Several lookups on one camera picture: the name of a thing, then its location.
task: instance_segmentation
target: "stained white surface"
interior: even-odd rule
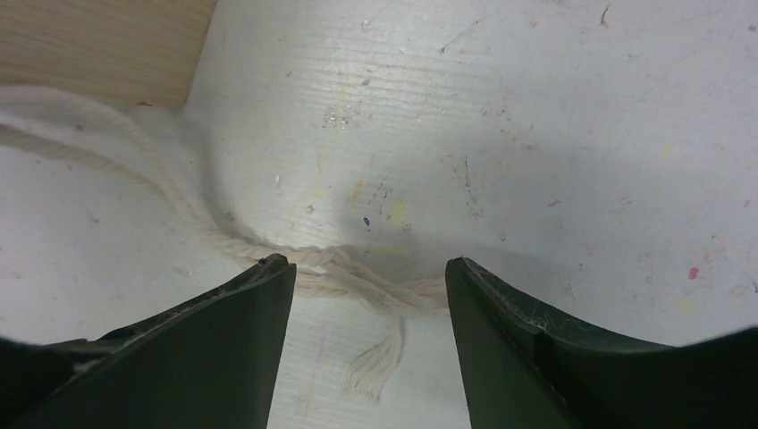
[[[198,128],[140,117],[224,227],[351,244],[395,279],[466,255],[650,341],[756,324],[758,4],[617,0],[603,25],[607,6],[221,0]],[[238,272],[143,189],[0,149],[2,334],[94,338]],[[444,317],[408,322],[379,404],[341,394],[384,323],[297,299],[270,426],[467,427]]]

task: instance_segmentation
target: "cotton cord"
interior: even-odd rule
[[[222,254],[242,267],[249,267],[272,253],[285,255],[298,265],[296,294],[307,298],[362,299],[372,309],[387,315],[387,336],[350,365],[345,391],[378,400],[382,388],[398,365],[403,346],[404,317],[434,315],[447,308],[443,279],[392,283],[353,261],[347,246],[332,248],[290,248],[270,243],[232,237],[207,220],[184,197],[181,188],[160,154],[155,142],[130,117],[118,110],[54,88],[37,86],[0,86],[0,106],[11,108],[53,108],[93,123],[101,123],[132,140],[156,174],[156,181],[133,172],[90,150],[53,141],[34,127],[0,117],[0,125],[30,137],[4,139],[6,146],[33,152],[51,159],[64,159],[102,172],[118,175],[138,183],[164,199],[181,219]]]

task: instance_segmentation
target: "rope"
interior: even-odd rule
[[[387,315],[391,321],[390,332],[381,343],[356,358],[350,365],[345,383],[347,393],[378,400],[384,384],[398,365],[403,343],[403,317],[433,315],[447,307],[443,279],[388,282],[365,265],[351,260],[346,246],[290,248],[229,236],[205,219],[184,197],[154,141],[130,117],[108,105],[54,88],[0,86],[0,106],[52,107],[119,131],[137,145],[139,152],[156,173],[157,181],[151,181],[126,166],[87,149],[52,141],[34,127],[21,126],[0,118],[0,125],[35,137],[4,141],[3,144],[40,156],[83,164],[138,183],[164,199],[192,230],[243,267],[247,268],[272,253],[285,255],[290,262],[299,266],[296,281],[296,293],[299,296],[363,299],[371,308]],[[324,273],[316,273],[314,269],[320,269]]]

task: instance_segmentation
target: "black plastic part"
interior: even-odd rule
[[[265,428],[295,272],[268,257],[97,341],[0,339],[0,426]]]
[[[758,328],[672,348],[577,319],[464,258],[445,280],[472,429],[758,427]]]

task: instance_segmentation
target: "wooden block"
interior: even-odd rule
[[[0,84],[178,106],[216,0],[3,0]]]

